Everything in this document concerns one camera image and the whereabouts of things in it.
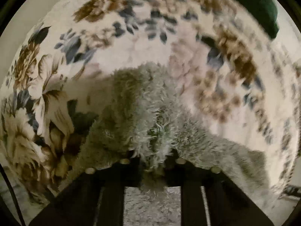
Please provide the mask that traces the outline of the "dark green folded blanket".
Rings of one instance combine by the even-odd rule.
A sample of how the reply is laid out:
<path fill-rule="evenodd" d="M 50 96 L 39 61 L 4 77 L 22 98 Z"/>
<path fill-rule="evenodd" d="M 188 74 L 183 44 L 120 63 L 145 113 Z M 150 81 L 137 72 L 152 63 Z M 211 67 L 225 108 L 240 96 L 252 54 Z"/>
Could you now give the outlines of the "dark green folded blanket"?
<path fill-rule="evenodd" d="M 277 7 L 273 0 L 236 0 L 258 21 L 270 39 L 275 39 L 279 31 Z"/>

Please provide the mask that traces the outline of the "floral fleece bed blanket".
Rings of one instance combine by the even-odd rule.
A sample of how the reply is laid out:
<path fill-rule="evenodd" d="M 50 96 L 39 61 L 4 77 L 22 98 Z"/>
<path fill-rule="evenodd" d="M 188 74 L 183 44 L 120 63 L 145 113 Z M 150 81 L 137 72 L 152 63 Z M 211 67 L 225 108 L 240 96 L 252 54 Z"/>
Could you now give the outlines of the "floral fleece bed blanket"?
<path fill-rule="evenodd" d="M 293 64 L 235 0 L 61 0 L 18 48 L 1 87 L 1 152 L 33 203 L 66 185 L 117 70 L 167 69 L 213 135 L 263 152 L 272 199 L 298 151 Z"/>

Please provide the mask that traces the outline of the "grey fluffy pants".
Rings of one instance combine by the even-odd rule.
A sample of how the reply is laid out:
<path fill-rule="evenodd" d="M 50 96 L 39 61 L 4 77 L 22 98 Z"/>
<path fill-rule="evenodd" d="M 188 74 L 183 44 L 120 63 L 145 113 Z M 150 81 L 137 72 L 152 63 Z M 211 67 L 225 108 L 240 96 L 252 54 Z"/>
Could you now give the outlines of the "grey fluffy pants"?
<path fill-rule="evenodd" d="M 213 135 L 181 105 L 167 69 L 155 63 L 117 70 L 105 80 L 110 100 L 91 125 L 66 183 L 124 155 L 140 159 L 142 184 L 125 193 L 126 225 L 179 225 L 180 191 L 163 181 L 176 151 L 200 168 L 218 166 L 262 210 L 272 199 L 263 152 Z"/>

